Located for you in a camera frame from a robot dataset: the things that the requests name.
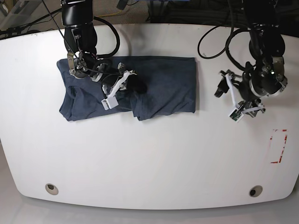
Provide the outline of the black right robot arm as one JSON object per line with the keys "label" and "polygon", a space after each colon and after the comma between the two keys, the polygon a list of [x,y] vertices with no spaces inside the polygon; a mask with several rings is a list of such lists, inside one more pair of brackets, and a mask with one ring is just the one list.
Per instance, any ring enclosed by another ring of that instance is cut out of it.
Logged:
{"label": "black right robot arm", "polygon": [[[61,1],[63,40],[67,50],[69,74],[77,79],[89,78],[99,83],[104,98],[111,97],[119,91],[133,91],[144,94],[146,84],[138,75],[123,63],[115,68],[111,60],[120,48],[120,36],[114,26],[102,18],[93,15],[91,0]],[[106,24],[116,38],[112,52],[99,55],[96,50],[98,42],[93,21]]]}

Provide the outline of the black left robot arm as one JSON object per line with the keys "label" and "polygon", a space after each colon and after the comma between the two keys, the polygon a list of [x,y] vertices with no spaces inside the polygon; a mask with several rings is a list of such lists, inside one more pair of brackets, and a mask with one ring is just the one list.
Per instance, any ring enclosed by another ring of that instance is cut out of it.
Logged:
{"label": "black left robot arm", "polygon": [[[254,118],[258,112],[265,113],[261,98],[277,96],[288,85],[283,58],[285,42],[279,30],[276,4],[275,0],[242,1],[247,26],[235,30],[232,22],[230,35],[221,51],[242,71],[241,75],[237,75],[231,70],[221,70],[222,79],[214,94],[220,98],[230,92],[234,108],[229,116],[235,122],[244,115]],[[255,60],[254,65],[250,62],[246,62],[245,66],[240,65],[229,51],[232,39],[243,32],[250,34],[249,51]]]}

